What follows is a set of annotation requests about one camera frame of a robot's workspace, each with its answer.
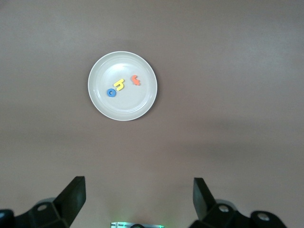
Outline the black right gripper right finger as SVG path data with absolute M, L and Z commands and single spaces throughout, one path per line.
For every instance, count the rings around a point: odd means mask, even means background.
M 250 220 L 236 206 L 222 199 L 215 199 L 203 178 L 194 178 L 193 205 L 198 219 L 191 228 L 249 228 Z

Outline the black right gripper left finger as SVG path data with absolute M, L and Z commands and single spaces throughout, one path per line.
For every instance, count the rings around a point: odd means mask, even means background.
M 15 228 L 69 228 L 86 200 L 84 176 L 76 176 L 54 199 L 45 199 L 14 218 Z

